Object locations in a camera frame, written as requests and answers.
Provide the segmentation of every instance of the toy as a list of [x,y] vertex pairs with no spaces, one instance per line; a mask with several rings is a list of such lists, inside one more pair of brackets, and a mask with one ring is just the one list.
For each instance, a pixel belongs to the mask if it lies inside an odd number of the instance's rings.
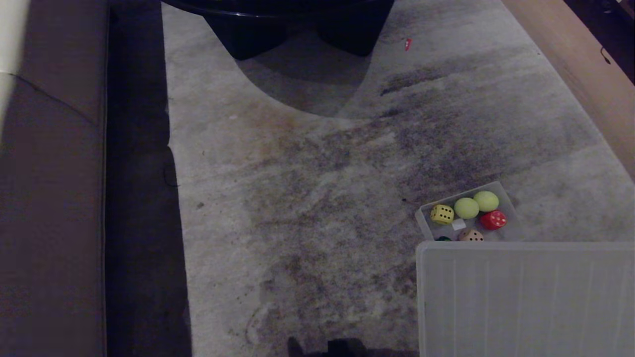
[[436,205],[432,207],[430,219],[438,224],[450,224],[454,220],[454,210],[446,205]]
[[460,241],[482,241],[483,235],[481,232],[473,229],[473,228],[465,228],[459,235],[458,240]]
[[501,211],[492,211],[481,217],[481,224],[485,229],[495,231],[507,224],[507,217]]
[[472,219],[476,217],[479,211],[479,206],[476,201],[471,198],[464,197],[460,198],[454,204],[454,212],[463,219]]
[[452,229],[454,229],[455,231],[460,231],[461,229],[465,227],[467,227],[467,225],[465,224],[465,221],[460,218],[457,218],[452,221]]
[[491,212],[498,208],[498,197],[490,191],[481,191],[474,195],[474,200],[478,203],[482,212]]

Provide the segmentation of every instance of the black furniture leg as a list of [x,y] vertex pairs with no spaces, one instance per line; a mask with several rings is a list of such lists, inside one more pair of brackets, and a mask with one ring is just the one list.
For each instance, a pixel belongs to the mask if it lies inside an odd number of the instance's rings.
[[218,17],[205,17],[205,20],[229,54],[237,60],[269,51],[286,40],[284,25],[254,25]]
[[378,0],[317,23],[320,38],[341,50],[368,56],[375,47],[394,0]]

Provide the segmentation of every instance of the floor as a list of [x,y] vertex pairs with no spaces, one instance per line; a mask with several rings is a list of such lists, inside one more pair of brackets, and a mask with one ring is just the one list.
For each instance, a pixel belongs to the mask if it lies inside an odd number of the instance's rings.
[[202,18],[112,15],[113,356],[417,356],[414,211],[494,180],[527,239],[635,236],[631,180],[498,2],[400,0],[369,58],[299,27],[235,62]]

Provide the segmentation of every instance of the small white block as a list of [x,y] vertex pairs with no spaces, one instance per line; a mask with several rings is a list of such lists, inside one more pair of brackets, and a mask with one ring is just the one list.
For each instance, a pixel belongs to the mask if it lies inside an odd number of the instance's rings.
[[460,218],[455,219],[455,220],[453,220],[453,221],[452,221],[452,228],[453,228],[455,231],[459,231],[459,230],[461,230],[461,229],[463,229],[463,228],[465,228],[465,227],[467,227],[467,226],[465,225],[465,221],[464,221],[464,220],[462,220],[462,219],[460,219]]

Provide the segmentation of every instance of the black table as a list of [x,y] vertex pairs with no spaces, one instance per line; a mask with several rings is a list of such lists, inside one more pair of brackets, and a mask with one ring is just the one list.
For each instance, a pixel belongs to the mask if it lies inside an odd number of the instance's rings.
[[367,56],[394,0],[163,0],[202,15],[237,60],[271,50],[286,39],[290,22],[317,24],[320,38],[344,51]]

